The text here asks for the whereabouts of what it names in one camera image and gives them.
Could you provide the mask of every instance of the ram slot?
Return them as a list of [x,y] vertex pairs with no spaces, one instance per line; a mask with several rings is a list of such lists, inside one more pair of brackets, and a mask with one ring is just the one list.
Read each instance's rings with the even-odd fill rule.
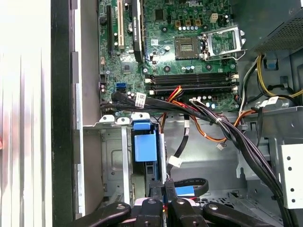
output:
[[216,83],[231,80],[229,73],[206,73],[206,74],[180,74],[180,75],[160,75],[151,76],[150,81],[156,85],[173,85],[188,83]]
[[[150,95],[169,95],[176,89],[176,86],[151,86],[147,87]],[[238,89],[236,83],[222,85],[182,85],[182,90],[186,94],[207,92],[232,92]]]
[[117,0],[118,6],[118,45],[119,49],[124,49],[124,28],[123,28],[123,0]]
[[114,53],[114,39],[113,39],[113,18],[112,18],[112,7],[106,6],[107,8],[107,50],[110,56]]

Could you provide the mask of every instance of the cable tie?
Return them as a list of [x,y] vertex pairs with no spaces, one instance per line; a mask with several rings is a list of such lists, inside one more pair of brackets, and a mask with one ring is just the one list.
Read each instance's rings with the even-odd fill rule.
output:
[[216,119],[216,123],[218,123],[219,121],[222,121],[222,118],[221,118],[221,117],[218,117],[218,118]]

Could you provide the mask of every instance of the blue tab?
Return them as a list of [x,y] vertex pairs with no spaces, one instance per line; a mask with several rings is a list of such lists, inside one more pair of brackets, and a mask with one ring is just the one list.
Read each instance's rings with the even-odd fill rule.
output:
[[194,187],[193,186],[184,186],[176,188],[177,196],[194,196]]
[[136,130],[150,130],[151,122],[150,121],[136,121],[134,122],[133,129]]
[[136,162],[157,161],[157,144],[155,134],[135,135],[134,154]]

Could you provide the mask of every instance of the black ram slot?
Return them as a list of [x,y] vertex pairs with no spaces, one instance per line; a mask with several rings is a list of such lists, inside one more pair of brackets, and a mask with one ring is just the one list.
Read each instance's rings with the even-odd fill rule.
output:
[[142,37],[141,37],[141,5],[139,0],[132,0],[132,24],[134,56],[137,62],[143,62]]
[[107,48],[108,54],[113,56],[114,53],[114,39],[113,39],[113,19],[112,19],[112,7],[107,8]]
[[186,84],[186,83],[207,83],[225,82],[230,80],[229,73],[206,73],[206,74],[180,74],[152,76],[151,81],[156,85]]
[[[186,94],[194,94],[199,92],[200,94],[203,92],[209,93],[217,93],[217,92],[231,92],[235,85],[229,84],[225,85],[183,85],[182,90]],[[169,95],[172,91],[176,89],[176,86],[161,86],[161,87],[150,87],[150,91],[153,91],[154,95]]]

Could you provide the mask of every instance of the chip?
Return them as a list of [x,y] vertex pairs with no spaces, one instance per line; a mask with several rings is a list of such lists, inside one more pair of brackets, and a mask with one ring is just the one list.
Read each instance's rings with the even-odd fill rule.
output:
[[123,74],[129,74],[133,71],[133,63],[132,62],[121,62],[121,71]]
[[164,15],[163,15],[163,10],[162,9],[156,9],[155,10],[155,18],[156,20],[163,20]]
[[199,59],[199,45],[196,37],[175,38],[176,60]]

